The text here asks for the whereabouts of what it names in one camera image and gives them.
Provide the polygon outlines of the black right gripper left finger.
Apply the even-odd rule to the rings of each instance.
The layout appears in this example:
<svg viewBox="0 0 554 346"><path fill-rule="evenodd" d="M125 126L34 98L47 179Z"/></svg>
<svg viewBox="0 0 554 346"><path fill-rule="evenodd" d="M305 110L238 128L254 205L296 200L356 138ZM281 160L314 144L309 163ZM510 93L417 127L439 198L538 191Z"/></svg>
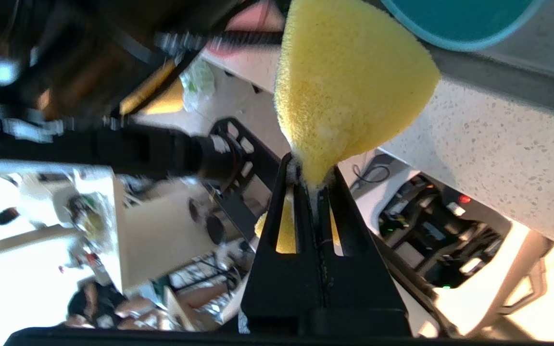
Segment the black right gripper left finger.
<svg viewBox="0 0 554 346"><path fill-rule="evenodd" d="M290 154L284 156L240 303L244 334L299 334L305 330L308 315L322 306L314 224L300 175L296 160ZM277 252L288 192L292 193L294 254Z"/></svg>

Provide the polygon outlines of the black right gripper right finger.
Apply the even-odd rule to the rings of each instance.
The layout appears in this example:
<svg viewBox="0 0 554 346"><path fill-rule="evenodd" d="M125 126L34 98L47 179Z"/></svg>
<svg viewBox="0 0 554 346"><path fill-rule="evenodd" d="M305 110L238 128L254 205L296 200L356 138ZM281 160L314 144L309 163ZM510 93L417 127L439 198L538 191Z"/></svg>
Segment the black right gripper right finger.
<svg viewBox="0 0 554 346"><path fill-rule="evenodd" d="M317 196L319 317L329 335L411 335L406 305L338 167Z"/></svg>

